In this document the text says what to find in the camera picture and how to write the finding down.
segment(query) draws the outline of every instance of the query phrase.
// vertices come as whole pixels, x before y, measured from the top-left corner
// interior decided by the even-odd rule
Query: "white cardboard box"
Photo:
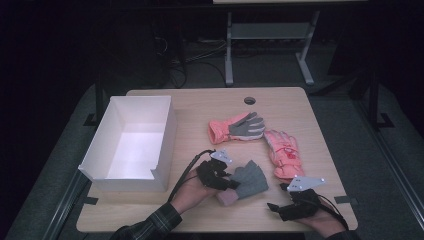
[[[168,188],[177,120],[171,96],[116,96],[78,169],[102,191]]]

